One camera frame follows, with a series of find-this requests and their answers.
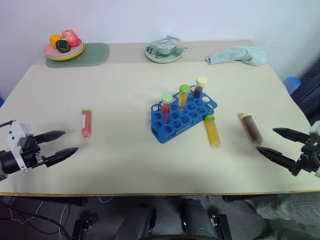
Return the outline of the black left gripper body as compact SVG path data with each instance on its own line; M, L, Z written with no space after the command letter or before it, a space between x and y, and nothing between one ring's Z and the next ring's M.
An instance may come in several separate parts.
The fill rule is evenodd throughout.
M46 157L41 156L39 146L39 144L45 142L45 136L34 136L23 145L21 157L27 168L35 168L47 162Z

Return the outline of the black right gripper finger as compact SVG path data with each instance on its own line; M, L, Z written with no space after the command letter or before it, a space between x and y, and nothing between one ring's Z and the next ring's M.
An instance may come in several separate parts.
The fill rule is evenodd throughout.
M256 146L255 147L260 154L262 154L264 157L272 161L273 163L276 163L286 169L288 169L291 173L295 172L295 165L296 162L286 156L284 156L281 152L278 152L274 149L262 147L262 146Z
M299 142L302 144L305 144L310 138L308 134L305 134L290 128L277 127L277 128L273 128L272 130L285 139L288 139L293 142Z

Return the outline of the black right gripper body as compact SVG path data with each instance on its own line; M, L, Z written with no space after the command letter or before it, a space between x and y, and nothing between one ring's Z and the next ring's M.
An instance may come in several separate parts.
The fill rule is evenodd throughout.
M309 173L315 172L315 176L320 176L320 144L308 140L301 148L301 155L291 169L291 174L297 176L301 170Z

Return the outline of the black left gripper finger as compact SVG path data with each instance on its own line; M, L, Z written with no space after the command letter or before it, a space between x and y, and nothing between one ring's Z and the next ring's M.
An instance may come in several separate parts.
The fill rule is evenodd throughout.
M36 135L33 137L33 139L37 144L48 143L60 138L65 133L66 132L63 130L52 130L43 134Z
M71 147L58 151L54 155L47 157L44 164L47 168L58 164L71 157L78 149L78 147Z

